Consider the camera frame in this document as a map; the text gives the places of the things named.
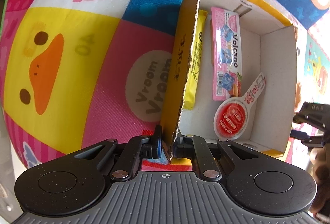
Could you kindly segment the bagged bread with red tag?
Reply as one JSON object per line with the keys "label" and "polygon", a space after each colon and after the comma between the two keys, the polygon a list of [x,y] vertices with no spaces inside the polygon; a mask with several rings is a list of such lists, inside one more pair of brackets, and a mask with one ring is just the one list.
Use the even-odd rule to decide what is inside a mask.
{"label": "bagged bread with red tag", "polygon": [[214,131],[220,141],[241,137],[251,118],[251,108],[265,89],[265,76],[259,73],[242,97],[225,100],[214,116]]}

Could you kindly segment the yellow cardboard box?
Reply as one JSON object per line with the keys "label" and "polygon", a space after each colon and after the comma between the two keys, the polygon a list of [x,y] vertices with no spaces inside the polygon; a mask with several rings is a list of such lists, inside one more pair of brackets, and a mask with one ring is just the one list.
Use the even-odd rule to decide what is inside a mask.
{"label": "yellow cardboard box", "polygon": [[183,0],[160,124],[282,156],[294,114],[296,30],[264,0]]}

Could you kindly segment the pink Volcano snack pack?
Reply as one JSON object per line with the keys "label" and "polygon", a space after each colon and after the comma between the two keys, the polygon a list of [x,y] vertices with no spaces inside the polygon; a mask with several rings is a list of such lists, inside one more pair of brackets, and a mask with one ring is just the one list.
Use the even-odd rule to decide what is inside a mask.
{"label": "pink Volcano snack pack", "polygon": [[239,97],[242,88],[242,46],[239,15],[211,8],[213,44],[213,100]]}

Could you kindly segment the yellow snack bar pack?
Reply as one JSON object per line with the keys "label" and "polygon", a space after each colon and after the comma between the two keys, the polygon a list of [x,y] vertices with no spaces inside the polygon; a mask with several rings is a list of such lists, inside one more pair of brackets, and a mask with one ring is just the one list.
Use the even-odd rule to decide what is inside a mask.
{"label": "yellow snack bar pack", "polygon": [[199,80],[200,62],[203,49],[203,32],[208,12],[199,10],[196,24],[196,35],[192,46],[191,69],[187,76],[184,95],[184,109],[192,110],[195,105],[197,84]]}

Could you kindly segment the colourful cartoon play mat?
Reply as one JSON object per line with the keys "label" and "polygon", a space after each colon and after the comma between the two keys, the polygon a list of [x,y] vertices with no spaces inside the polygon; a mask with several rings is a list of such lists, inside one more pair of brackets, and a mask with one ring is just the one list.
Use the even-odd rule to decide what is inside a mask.
{"label": "colourful cartoon play mat", "polygon": [[[329,102],[329,0],[264,0],[295,27],[294,111]],[[160,124],[183,0],[6,0],[1,109],[27,168]]]}

